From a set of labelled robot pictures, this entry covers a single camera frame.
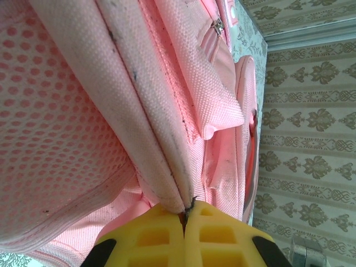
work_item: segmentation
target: pink fabric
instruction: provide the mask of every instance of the pink fabric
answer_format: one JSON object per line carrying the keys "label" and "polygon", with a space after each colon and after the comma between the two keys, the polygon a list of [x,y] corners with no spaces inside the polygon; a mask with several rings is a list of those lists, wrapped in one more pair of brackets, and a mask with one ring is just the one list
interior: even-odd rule
{"label": "pink fabric", "polygon": [[142,194],[242,219],[253,61],[200,0],[30,3],[0,2],[0,250],[78,266]]}

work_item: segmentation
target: metal zipper slider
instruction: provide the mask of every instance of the metal zipper slider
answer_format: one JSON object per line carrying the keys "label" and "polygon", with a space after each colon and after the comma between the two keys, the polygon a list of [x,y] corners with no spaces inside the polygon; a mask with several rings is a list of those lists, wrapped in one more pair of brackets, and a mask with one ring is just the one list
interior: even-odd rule
{"label": "metal zipper slider", "polygon": [[218,36],[221,35],[221,32],[223,31],[224,29],[224,24],[223,22],[221,21],[220,18],[217,18],[217,20],[213,21],[212,22],[212,28],[214,28],[215,32],[217,33]]}

